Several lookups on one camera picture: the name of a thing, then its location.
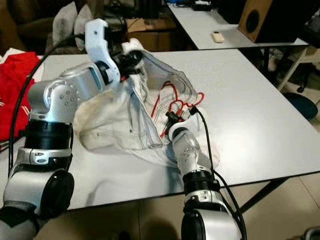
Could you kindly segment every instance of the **white cloth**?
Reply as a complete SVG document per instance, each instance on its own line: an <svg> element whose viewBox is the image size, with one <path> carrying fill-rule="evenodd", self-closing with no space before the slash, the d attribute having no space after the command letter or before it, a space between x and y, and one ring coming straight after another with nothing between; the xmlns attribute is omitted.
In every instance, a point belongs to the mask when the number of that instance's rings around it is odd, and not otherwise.
<svg viewBox="0 0 320 240"><path fill-rule="evenodd" d="M88 7L88 4L85 4L76 17L74 23L74 35L84 34L86 31L86 23L92 19L94 19L94 17L92 16L90 8ZM76 38L75 44L80 51L85 49L85 42L82 39Z"/></svg>
<svg viewBox="0 0 320 240"><path fill-rule="evenodd" d="M201 107L198 108L199 111L204 116L206 122L208 121L207 114L205 110ZM201 117L198 114L195 114L191 116L194 125L196 126L194 129L196 129L196 132L194 132L194 136L196 137L199 146L201 148L202 154L199 155L199 164L207 167L208 169L211 168L211 163L209 159L209 152L208 152L208 143L207 143L207 136L205 132L205 126L201 120ZM220 154L219 150L216 146L216 144L213 141L213 138L210 137L210 146L211 146L211 154L212 154L212 163L213 168L215 169L219 163L220 163ZM177 167L177 159L175 157L175 154L172 149L172 143L165 144L162 147L159 148L151 148L151 149L143 149L143 150L134 150L134 149L124 149L123 151L126 153L131 153L143 160L146 160L147 162L165 166L165 167Z"/></svg>
<svg viewBox="0 0 320 240"><path fill-rule="evenodd" d="M77 15L78 12L74 1L60 9L54 17L52 24L53 45L66 39L73 33Z"/></svg>
<svg viewBox="0 0 320 240"><path fill-rule="evenodd" d="M141 73L130 75L116 89L84 102L75 114L74 130L89 150L115 145L154 164L177 167L171 143L164 134L166 113L170 105L172 111L182 109L180 102L173 103L176 95L189 106L197 104L203 96L197 94L183 72L153 57L136 39L130 43L131 51L143 52L138 66ZM127 45L122 47L124 52L130 51Z"/></svg>

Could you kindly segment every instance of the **cardboard box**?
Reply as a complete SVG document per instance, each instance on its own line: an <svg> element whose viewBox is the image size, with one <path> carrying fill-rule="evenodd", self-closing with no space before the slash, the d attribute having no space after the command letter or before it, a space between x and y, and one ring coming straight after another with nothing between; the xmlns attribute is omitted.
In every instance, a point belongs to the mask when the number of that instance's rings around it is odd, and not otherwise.
<svg viewBox="0 0 320 240"><path fill-rule="evenodd" d="M128 38L138 39L143 47L151 52L177 50L179 34L172 18L128 19Z"/></svg>

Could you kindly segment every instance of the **black motor joint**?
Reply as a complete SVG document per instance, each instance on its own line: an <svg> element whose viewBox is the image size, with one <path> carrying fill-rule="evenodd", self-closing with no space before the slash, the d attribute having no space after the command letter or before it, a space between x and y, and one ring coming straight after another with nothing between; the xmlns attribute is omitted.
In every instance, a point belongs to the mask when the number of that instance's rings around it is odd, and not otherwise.
<svg viewBox="0 0 320 240"><path fill-rule="evenodd" d="M97 68L99 69L99 72L103 78L103 82L105 85L108 85L112 83L112 80L109 79L107 70L110 68L104 61L96 61L94 63Z"/></svg>
<svg viewBox="0 0 320 240"><path fill-rule="evenodd" d="M198 190L213 190L218 192L220 184L213 175L205 170L189 172L182 178L184 184L184 193L188 195Z"/></svg>
<svg viewBox="0 0 320 240"><path fill-rule="evenodd" d="M70 206L75 180L71 173L62 169L56 171L48 180L42 193L40 209L43 220L55 218Z"/></svg>
<svg viewBox="0 0 320 240"><path fill-rule="evenodd" d="M181 239L206 240L205 223L197 210L184 213L181 223Z"/></svg>
<svg viewBox="0 0 320 240"><path fill-rule="evenodd" d="M112 59L117 65L120 75L127 77L130 74L139 74L140 70L136 69L136 66L140 63L144 54L139 50L133 50L128 54L118 54Z"/></svg>
<svg viewBox="0 0 320 240"><path fill-rule="evenodd" d="M28 149L68 149L72 126L60 122L31 120L25 128L25 144Z"/></svg>

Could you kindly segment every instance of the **white table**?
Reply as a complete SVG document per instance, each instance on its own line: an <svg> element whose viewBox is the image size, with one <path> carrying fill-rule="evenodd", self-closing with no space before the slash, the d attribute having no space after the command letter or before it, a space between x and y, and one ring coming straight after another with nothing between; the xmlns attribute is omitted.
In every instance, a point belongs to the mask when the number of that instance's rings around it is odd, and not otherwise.
<svg viewBox="0 0 320 240"><path fill-rule="evenodd" d="M254 43L238 30L238 24L227 23L216 10L193 11L172 4L169 8L199 50L308 45L299 38L293 43ZM223 43L214 42L211 36L214 31L222 33Z"/></svg>
<svg viewBox="0 0 320 240"><path fill-rule="evenodd" d="M320 135L238 50L154 55L184 71L195 89L205 93L202 106L220 149L216 170L230 185L320 171ZM86 55L50 56L44 79L87 60ZM152 165L113 147L89 152L75 138L73 154L70 172L75 190L70 209L183 191L177 169ZM7 162L7 152L0 154L0 193Z"/></svg>

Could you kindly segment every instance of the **red cloth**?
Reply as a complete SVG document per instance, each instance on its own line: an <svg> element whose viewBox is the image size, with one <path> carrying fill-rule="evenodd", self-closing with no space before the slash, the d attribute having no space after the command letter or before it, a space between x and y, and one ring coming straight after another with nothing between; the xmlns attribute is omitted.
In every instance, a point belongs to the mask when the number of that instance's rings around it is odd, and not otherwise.
<svg viewBox="0 0 320 240"><path fill-rule="evenodd" d="M0 141L9 139L10 126L18 99L19 92L26 81L27 75L32 71L39 59L34 52L25 52L21 54L10 55L3 64L0 64ZM30 110L28 103L28 92L32 79L26 89L14 129L14 136L18 137L19 131L24 130L28 124L28 115L24 107Z"/></svg>

